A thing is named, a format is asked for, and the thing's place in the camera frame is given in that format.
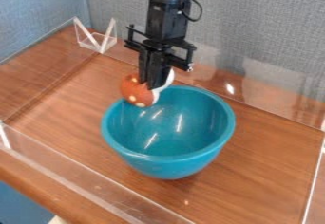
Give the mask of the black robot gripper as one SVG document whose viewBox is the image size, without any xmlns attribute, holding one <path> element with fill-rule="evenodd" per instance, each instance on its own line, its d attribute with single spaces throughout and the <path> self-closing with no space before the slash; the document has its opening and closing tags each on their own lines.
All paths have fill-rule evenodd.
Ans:
<svg viewBox="0 0 325 224">
<path fill-rule="evenodd" d="M 165 84 L 172 66 L 191 71 L 195 45 L 185 40 L 192 0 L 148 0 L 144 30 L 130 24 L 125 47 L 137 52 L 138 81 L 149 90 Z"/>
</svg>

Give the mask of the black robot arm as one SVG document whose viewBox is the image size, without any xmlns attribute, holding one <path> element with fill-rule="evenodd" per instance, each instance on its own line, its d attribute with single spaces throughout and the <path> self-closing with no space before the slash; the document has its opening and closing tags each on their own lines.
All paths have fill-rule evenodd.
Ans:
<svg viewBox="0 0 325 224">
<path fill-rule="evenodd" d="M 171 67 L 191 71 L 195 45 L 185 41 L 187 22 L 196 22 L 189 15 L 189 6 L 196 0 L 148 0 L 145 31 L 130 24 L 125 47 L 137 52 L 138 82 L 148 90 L 165 85 Z"/>
</svg>

